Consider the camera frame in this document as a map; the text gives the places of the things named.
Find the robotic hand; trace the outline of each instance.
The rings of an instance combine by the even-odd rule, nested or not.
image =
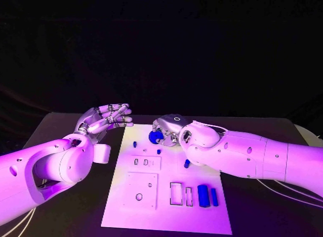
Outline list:
[[[189,161],[241,178],[270,179],[297,185],[323,197],[323,148],[274,141],[255,134],[218,133],[213,125],[189,123],[180,115],[153,122],[164,146],[180,145]]]
[[[86,177],[92,162],[106,163],[109,146],[98,144],[109,129],[132,126],[128,104],[91,108],[62,139],[0,156],[0,225]],[[47,180],[36,185],[34,175]]]

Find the blue object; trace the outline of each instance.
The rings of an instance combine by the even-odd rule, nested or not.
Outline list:
[[[209,207],[210,206],[210,201],[209,201],[208,186],[206,185],[199,185],[197,190],[199,190],[199,206],[200,207]]]
[[[189,165],[190,165],[190,160],[184,160],[184,168],[187,169],[189,168]]]
[[[153,144],[157,144],[157,139],[163,139],[163,133],[158,130],[156,132],[151,131],[148,134],[148,140]]]
[[[212,197],[213,197],[213,206],[218,206],[216,189],[212,189]]]

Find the dark table surface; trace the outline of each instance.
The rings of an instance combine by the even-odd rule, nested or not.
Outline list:
[[[79,116],[81,114],[47,114],[24,148],[59,139],[72,133]],[[160,116],[132,115],[131,117],[134,123],[151,124]],[[203,123],[219,125],[228,130],[249,132],[272,140],[306,145],[291,121],[284,118],[186,118],[189,121],[193,119]],[[122,134],[124,128],[108,131],[101,141],[101,143],[111,145],[108,164],[94,163],[83,181],[37,207],[30,224],[21,235],[23,237],[218,236],[101,227]],[[220,174],[220,179],[232,236],[323,236],[323,209],[280,196],[257,180],[236,178],[223,173]],[[278,189],[274,181],[265,181],[265,183]],[[0,226],[0,236],[16,226],[23,217],[24,215]],[[24,224],[8,237],[16,237],[23,227]]]

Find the dark backdrop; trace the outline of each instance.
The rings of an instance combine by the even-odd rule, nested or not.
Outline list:
[[[1,1],[0,153],[50,111],[109,103],[323,138],[323,1]]]

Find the white platform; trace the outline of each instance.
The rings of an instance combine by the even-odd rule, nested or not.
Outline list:
[[[151,144],[150,131],[151,125],[125,128],[101,226],[231,235],[219,172],[192,164],[186,169],[182,147]],[[170,183],[182,183],[183,205],[170,205]],[[218,207],[210,193],[210,207],[199,207],[200,184],[216,189]],[[186,206],[186,188],[193,206]]]

